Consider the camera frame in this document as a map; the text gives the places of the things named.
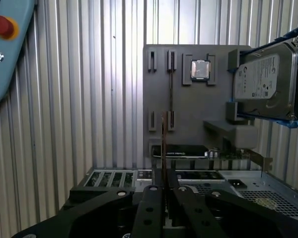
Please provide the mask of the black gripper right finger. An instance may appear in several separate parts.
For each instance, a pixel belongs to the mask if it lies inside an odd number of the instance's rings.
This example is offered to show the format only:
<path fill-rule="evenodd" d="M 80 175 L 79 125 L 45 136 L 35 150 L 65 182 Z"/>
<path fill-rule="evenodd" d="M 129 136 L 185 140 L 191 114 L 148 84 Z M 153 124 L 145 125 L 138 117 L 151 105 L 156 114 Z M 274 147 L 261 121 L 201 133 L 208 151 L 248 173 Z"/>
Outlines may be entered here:
<path fill-rule="evenodd" d="M 191 238 L 298 238 L 298 191 L 262 171 L 169 170 L 170 215 Z"/>

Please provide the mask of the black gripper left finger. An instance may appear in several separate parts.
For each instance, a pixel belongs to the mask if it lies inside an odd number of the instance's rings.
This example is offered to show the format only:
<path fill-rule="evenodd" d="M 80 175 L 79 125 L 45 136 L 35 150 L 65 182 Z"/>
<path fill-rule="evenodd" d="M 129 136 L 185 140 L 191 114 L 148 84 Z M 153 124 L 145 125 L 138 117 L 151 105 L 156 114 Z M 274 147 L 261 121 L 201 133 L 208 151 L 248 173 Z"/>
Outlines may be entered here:
<path fill-rule="evenodd" d="M 15 238 L 160 238 L 164 217 L 161 170 L 92 171 L 57 215 Z"/>

